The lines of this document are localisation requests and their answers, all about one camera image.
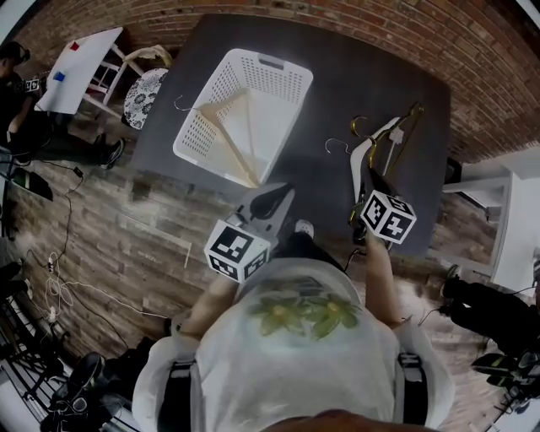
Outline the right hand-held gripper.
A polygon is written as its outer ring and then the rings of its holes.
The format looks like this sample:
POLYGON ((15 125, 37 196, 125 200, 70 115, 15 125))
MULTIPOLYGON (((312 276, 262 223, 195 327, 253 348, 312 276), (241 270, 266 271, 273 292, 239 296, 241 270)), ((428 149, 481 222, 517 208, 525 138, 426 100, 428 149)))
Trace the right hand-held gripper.
POLYGON ((369 231, 385 242, 401 245, 417 221, 413 208, 398 199, 396 188, 374 168, 369 168, 373 191, 355 189, 352 208, 353 241, 360 244, 369 231))

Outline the thin brass metal hanger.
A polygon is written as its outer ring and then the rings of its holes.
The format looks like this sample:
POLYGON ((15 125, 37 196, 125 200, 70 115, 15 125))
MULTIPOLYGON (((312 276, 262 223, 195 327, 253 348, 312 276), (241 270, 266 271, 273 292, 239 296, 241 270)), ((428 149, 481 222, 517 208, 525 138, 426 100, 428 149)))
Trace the thin brass metal hanger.
MULTIPOLYGON (((420 103, 417 102, 417 103, 414 103, 408 109, 408 112, 405 115, 403 115, 403 116, 406 116, 407 119, 402 124, 402 129, 403 129, 402 143, 400 145, 397 145, 393 149, 392 157, 389 163, 389 173, 386 175, 386 178, 389 180, 389 182, 391 182, 390 178, 392 176, 392 172, 397 166, 397 162, 402 157, 404 149, 406 148, 408 142, 412 138, 414 130, 416 126, 418 125, 419 120, 421 119, 423 114, 424 114, 424 108, 420 103)), ((386 168, 387 156, 388 156, 389 150, 391 149, 391 145, 392 145, 392 142, 390 141, 389 138, 387 138, 386 140, 381 142, 381 148, 378 149, 375 154, 374 167, 380 174, 382 174, 383 170, 386 168)), ((348 217, 348 225, 350 227, 351 227, 351 213, 350 213, 350 216, 348 217)))

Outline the wooden chair floral cushion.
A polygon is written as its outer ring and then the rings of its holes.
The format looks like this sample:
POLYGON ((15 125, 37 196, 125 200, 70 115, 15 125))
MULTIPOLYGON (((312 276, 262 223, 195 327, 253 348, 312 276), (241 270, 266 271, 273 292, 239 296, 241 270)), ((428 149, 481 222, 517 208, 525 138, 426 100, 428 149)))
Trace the wooden chair floral cushion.
POLYGON ((123 66, 136 66, 135 60, 160 59, 162 67, 156 67, 139 74, 139 78, 127 91, 123 103, 123 117, 125 123, 136 130, 141 130, 152 108, 165 76, 172 66, 173 59, 170 53, 161 45, 140 48, 126 56, 123 66))

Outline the white folding table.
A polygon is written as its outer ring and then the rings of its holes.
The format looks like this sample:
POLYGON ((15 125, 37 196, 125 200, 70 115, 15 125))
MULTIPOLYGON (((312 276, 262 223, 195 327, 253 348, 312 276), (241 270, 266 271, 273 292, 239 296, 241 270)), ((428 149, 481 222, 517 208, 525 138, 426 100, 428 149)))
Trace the white folding table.
POLYGON ((46 78, 46 91, 35 109, 74 115, 87 101, 120 119, 122 115, 108 106, 111 96, 127 68, 137 75, 143 72, 137 64, 122 65, 126 55, 116 43, 122 31, 122 27, 116 27, 79 38, 75 40, 80 44, 77 51, 68 48, 73 41, 67 43, 46 78), (57 71, 65 75, 62 82, 52 79, 57 71))

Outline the white desk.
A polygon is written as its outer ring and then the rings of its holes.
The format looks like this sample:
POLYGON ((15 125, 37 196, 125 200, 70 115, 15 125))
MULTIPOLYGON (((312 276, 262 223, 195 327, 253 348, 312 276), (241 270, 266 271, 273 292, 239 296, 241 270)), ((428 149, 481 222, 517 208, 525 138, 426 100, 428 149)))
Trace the white desk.
POLYGON ((460 181, 444 193, 472 194, 475 202, 494 208, 497 231, 489 262, 481 263, 446 251, 428 256, 489 277, 513 291, 533 284, 533 263, 540 259, 540 141, 521 151, 464 164, 460 181))

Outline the person's black trousers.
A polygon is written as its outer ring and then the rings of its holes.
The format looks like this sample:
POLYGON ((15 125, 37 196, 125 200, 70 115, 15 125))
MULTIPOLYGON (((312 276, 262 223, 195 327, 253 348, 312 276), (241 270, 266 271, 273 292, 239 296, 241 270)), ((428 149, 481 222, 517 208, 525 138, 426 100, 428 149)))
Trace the person's black trousers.
POLYGON ((295 232, 274 249, 267 267, 278 278, 310 277, 317 282, 349 282, 343 268, 305 232, 295 232))

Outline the black green bag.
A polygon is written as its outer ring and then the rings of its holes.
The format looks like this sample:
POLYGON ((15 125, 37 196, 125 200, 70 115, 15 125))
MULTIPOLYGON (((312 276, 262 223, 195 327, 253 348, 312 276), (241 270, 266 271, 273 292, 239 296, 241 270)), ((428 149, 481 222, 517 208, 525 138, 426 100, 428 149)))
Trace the black green bag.
POLYGON ((53 193, 48 182, 35 172, 18 167, 13 171, 11 180, 26 191, 53 201, 53 193))

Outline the light wooden hanger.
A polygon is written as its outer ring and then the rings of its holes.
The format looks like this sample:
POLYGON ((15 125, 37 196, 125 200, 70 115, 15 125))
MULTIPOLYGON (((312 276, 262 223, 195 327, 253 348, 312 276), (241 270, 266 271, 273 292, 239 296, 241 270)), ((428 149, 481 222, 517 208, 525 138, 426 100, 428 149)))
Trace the light wooden hanger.
POLYGON ((185 108, 175 156, 242 186, 259 187, 250 99, 248 89, 238 89, 223 100, 185 108))

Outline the white plastic hanger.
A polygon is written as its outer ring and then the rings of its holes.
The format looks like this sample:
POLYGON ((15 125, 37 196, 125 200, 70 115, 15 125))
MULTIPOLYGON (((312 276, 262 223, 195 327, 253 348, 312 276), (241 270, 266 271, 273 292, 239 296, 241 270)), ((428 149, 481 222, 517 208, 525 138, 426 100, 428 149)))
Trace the white plastic hanger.
POLYGON ((350 157, 349 162, 354 190, 363 189, 366 193, 368 190, 373 190, 369 168, 375 169, 375 154, 377 150, 381 148, 381 142, 389 138, 391 141, 391 149, 389 150, 387 156, 386 168, 383 170, 382 174, 376 170, 381 177, 384 176, 386 178, 386 175, 389 173, 389 163, 390 159, 392 158, 393 149, 402 143, 402 124, 406 119, 406 116, 394 117, 373 134, 360 136, 356 130, 356 123, 360 120, 365 120, 365 117, 356 116, 350 122, 350 128, 353 135, 362 138, 359 145, 357 145, 354 149, 350 149, 347 143, 342 140, 338 140, 337 138, 329 138, 324 143, 324 148, 328 154, 331 153, 331 144, 340 144, 344 147, 345 153, 350 157))

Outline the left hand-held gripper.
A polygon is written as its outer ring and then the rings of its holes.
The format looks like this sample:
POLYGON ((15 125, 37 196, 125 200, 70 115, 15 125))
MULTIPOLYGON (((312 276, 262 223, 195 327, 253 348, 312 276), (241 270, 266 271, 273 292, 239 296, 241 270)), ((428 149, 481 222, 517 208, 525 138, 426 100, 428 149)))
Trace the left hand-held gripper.
POLYGON ((293 200, 294 188, 289 183, 250 190, 236 213, 214 226, 204 247, 208 266, 243 284, 268 262, 293 200))

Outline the person's left forearm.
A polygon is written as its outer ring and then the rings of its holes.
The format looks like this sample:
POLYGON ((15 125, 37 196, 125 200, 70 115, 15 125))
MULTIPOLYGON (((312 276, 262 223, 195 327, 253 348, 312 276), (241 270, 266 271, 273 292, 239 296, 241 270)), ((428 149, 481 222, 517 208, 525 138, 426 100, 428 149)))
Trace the person's left forearm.
POLYGON ((238 288, 236 281, 219 274, 182 322, 180 334, 202 339, 208 329, 234 304, 238 288))

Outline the person's right forearm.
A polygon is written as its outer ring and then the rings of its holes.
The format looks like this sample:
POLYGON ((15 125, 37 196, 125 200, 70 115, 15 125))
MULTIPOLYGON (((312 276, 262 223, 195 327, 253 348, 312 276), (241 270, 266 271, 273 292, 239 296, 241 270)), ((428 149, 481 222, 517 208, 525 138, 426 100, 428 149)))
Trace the person's right forearm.
POLYGON ((388 250, 382 239, 368 232, 365 238, 365 307, 391 329, 402 325, 402 311, 388 250))

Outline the white plastic laundry basket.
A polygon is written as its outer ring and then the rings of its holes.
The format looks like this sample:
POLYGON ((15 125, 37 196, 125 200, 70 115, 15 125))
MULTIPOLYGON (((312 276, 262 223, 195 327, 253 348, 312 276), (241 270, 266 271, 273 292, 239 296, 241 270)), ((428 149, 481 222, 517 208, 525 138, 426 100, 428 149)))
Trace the white plastic laundry basket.
POLYGON ((225 54, 187 108, 220 101, 238 89, 248 89, 257 167, 263 183, 288 140, 312 81, 313 74, 307 68, 235 48, 225 54))

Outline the person's white floral shirt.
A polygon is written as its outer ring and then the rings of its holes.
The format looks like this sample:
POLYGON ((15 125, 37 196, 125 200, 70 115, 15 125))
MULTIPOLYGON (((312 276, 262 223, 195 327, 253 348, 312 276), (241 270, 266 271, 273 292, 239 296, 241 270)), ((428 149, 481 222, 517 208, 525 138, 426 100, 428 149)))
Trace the person's white floral shirt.
POLYGON ((440 426, 454 384, 424 332, 391 329, 361 304, 351 280, 278 278, 265 264, 202 339, 177 334, 151 349, 132 399, 142 432, 260 432, 279 421, 342 409, 402 419, 404 354, 427 381, 426 425, 440 426))

